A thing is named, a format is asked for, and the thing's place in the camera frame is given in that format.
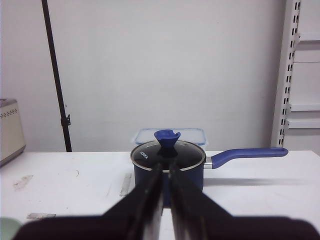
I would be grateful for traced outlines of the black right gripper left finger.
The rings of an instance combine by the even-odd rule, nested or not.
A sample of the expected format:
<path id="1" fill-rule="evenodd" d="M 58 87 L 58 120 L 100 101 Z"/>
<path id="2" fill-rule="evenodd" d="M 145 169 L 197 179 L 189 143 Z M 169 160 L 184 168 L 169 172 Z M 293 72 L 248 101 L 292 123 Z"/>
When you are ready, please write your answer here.
<path id="1" fill-rule="evenodd" d="M 163 177 L 157 164 L 102 215 L 49 217 L 29 222 L 16 240 L 157 240 L 163 212 Z"/>

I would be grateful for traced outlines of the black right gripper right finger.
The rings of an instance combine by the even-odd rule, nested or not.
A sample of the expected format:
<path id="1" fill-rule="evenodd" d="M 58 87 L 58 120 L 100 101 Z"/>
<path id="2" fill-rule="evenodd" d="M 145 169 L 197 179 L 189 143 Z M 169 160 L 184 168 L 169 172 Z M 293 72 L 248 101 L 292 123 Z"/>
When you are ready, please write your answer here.
<path id="1" fill-rule="evenodd" d="M 284 216 L 234 216 L 169 166 L 170 208 L 177 240 L 315 240 L 309 222 Z"/>

